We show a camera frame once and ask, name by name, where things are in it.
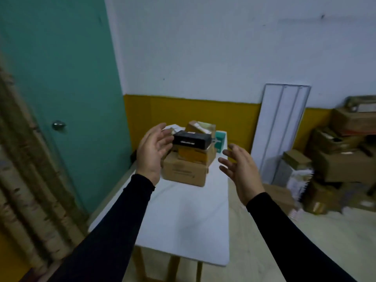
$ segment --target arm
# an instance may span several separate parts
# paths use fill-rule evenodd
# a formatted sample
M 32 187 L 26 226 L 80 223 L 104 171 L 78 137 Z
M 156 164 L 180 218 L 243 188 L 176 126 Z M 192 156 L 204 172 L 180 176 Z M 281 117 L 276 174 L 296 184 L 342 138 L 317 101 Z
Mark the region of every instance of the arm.
M 137 169 L 119 199 L 97 227 L 65 259 L 49 282 L 123 280 L 150 196 L 160 179 L 161 158 L 174 137 L 151 128 L 137 148 Z
M 149 179 L 133 175 L 110 211 L 49 282 L 122 281 L 153 191 Z
M 247 210 L 272 253 L 286 281 L 355 281 L 313 244 L 282 212 L 267 193 L 256 195 Z
M 310 281 L 355 281 L 314 245 L 265 192 L 251 155 L 235 144 L 229 147 L 232 150 L 224 150 L 223 154 L 236 163 L 220 157 L 219 162 L 227 167 L 220 166 L 220 170 L 234 181 L 240 201 L 255 220 L 286 281 L 304 280 L 304 275 Z

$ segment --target door knob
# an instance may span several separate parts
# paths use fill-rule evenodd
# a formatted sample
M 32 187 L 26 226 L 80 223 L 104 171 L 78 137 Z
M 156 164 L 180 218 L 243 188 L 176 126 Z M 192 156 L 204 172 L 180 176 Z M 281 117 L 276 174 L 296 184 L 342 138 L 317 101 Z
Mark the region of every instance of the door knob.
M 66 126 L 66 124 L 62 121 L 59 121 L 59 120 L 52 122 L 52 128 L 54 130 L 62 130 L 65 126 Z

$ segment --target teal box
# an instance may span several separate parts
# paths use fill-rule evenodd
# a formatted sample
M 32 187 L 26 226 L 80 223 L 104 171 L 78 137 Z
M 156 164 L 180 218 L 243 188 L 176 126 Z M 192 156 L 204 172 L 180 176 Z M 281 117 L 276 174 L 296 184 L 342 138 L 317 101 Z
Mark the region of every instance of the teal box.
M 214 145 L 214 147 L 217 149 L 218 153 L 222 152 L 225 137 L 226 137 L 226 133 L 215 132 L 215 145 Z

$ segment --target teal door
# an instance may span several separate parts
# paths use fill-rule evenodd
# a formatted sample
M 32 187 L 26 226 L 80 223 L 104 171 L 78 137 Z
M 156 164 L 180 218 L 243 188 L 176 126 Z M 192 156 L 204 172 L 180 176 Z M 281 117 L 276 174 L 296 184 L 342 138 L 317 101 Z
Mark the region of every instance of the teal door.
M 0 50 L 88 212 L 130 166 L 104 0 L 0 0 Z M 66 124 L 52 129 L 55 120 Z

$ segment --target left hand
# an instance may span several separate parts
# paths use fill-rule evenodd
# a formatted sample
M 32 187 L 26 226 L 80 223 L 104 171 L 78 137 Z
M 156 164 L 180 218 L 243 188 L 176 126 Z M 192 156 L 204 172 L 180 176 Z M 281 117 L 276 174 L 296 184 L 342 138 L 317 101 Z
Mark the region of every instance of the left hand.
M 148 178 L 153 185 L 160 179 L 161 159 L 172 148 L 174 136 L 170 130 L 162 130 L 166 123 L 160 123 L 149 129 L 137 148 L 136 174 Z

